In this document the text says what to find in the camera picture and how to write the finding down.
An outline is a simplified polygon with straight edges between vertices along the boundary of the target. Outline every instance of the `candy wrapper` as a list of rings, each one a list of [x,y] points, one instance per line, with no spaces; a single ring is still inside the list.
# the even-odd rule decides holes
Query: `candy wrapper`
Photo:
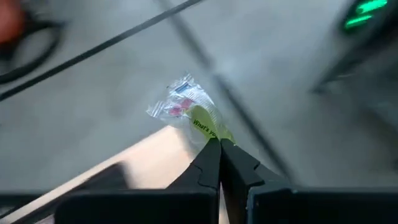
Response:
[[[220,111],[190,74],[169,85],[165,99],[150,106],[147,112],[154,118],[183,129],[194,144],[206,143],[210,138],[226,138],[234,142]]]

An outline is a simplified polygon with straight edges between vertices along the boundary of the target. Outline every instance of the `orange object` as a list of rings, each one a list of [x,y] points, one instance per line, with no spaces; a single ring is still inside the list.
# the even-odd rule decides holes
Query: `orange object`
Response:
[[[24,13],[17,0],[0,0],[0,44],[18,38],[23,26]]]

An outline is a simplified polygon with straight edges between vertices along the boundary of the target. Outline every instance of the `gray floor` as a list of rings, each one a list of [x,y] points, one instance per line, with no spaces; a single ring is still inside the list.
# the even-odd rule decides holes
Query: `gray floor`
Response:
[[[53,0],[53,16],[68,21],[61,49],[0,91],[161,13],[157,1]],[[204,0],[181,16],[301,184],[397,185],[396,133],[338,87],[308,92],[349,45],[334,28],[346,4]],[[146,115],[147,105],[185,71],[220,107],[238,144],[269,164],[165,20],[0,102],[0,190],[51,189],[157,131],[164,124]]]

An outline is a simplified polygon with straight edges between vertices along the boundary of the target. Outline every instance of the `green light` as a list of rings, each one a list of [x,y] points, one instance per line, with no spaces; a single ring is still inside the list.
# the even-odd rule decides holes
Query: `green light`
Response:
[[[369,1],[366,3],[362,3],[360,4],[357,8],[356,8],[356,12],[358,14],[364,14],[370,11],[373,11],[375,9],[379,9],[383,6],[385,6],[387,4],[387,0],[373,0],[373,1]]]
[[[359,16],[348,20],[345,24],[346,29],[365,23],[368,19],[372,18],[371,15]]]

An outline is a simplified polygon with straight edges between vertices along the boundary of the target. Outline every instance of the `plastic wrapper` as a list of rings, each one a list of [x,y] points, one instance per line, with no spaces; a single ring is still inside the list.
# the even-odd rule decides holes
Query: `plastic wrapper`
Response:
[[[234,142],[213,100],[190,74],[169,85],[167,96],[149,106],[147,113],[182,129],[194,144],[206,143],[209,138]]]

